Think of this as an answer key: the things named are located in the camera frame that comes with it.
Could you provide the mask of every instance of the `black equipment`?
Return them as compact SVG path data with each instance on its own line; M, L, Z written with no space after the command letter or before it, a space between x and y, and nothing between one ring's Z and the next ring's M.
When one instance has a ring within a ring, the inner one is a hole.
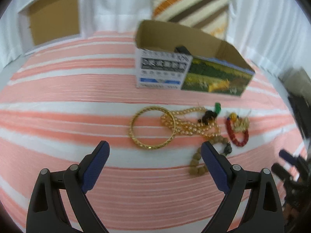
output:
M79 165L67 170L50 172L42 169L36 181L27 214L27 233L78 233L71 227L60 189L66 189L69 201L84 233L107 233L85 196L100 175L108 157L109 144L101 141L92 154ZM231 165L209 142L201 146L201 154L216 185L225 193L216 213L202 233L225 233L235 216L245 189L251 189L246 210L239 227L231 233L284 232L282 207L271 172L245 171Z
M285 224L286 233L305 233L311 231L311 164L300 155L293 157L286 150L281 150L279 156L294 166L300 174L299 180L294 181L292 175L280 164L275 163L271 167L277 175L286 191L285 204L290 205L299 215L297 218L289 218Z

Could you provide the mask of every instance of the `pink striped tablecloth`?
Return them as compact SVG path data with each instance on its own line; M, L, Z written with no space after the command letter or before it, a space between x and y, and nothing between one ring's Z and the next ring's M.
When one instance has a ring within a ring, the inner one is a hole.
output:
M111 232L201 232L223 198L209 174L188 174L190 159L204 140L179 136L159 150L138 149L128 137L128 124L149 105L213 109L220 102L217 122L225 137L226 115L249 115L249 142L243 148L233 146L229 161L254 171L278 161L297 175L279 160L278 152L285 148L306 156L304 143L286 105L257 67L251 64L256 75L241 98L137 89L134 49L133 34L115 32L44 49L34 53L0 93L0 200L23 231L39 171L65 170L106 140L110 157L87 197ZM140 117L135 132L148 144L170 136L156 112ZM282 183L276 182L282 198ZM79 228L62 194L69 219ZM231 228L238 224L247 197L245 192Z

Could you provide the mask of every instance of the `brown bead bracelet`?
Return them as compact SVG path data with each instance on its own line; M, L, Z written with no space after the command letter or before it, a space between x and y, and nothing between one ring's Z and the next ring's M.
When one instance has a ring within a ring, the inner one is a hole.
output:
M221 153L221 155L227 156L232 152L231 145L229 143L229 140L226 137L215 137L214 139L209 140L211 144L216 143L222 143L226 144L226 147L224 149L224 152ZM201 147L199 147L196 151L196 153L193 155L192 160L190 162L190 169L189 173L190 175L196 175L196 176L202 176L206 172L208 172L207 166L204 164L203 166L197 167L199 165L199 160L201 159Z

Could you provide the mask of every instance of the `blue gripper pad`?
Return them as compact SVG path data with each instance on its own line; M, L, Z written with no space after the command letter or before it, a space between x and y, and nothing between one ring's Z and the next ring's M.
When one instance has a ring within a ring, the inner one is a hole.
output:
M109 157L109 154L109 144L107 142L104 142L83 174L81 186L81 190L83 193L86 193L87 191L93 189Z
M203 143L201 146L201 155L204 163L206 164L218 190L227 194L230 190L228 186L228 177L220 163L211 152L209 146L211 144Z
M296 163L296 158L289 154L286 150L282 149L279 152L279 157L284 159L286 162L290 163L292 166Z

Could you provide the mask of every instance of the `brown panel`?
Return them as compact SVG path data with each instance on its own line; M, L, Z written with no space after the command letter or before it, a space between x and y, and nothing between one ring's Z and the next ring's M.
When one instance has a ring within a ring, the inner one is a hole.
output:
M35 46L80 33L78 0L37 0L28 13Z

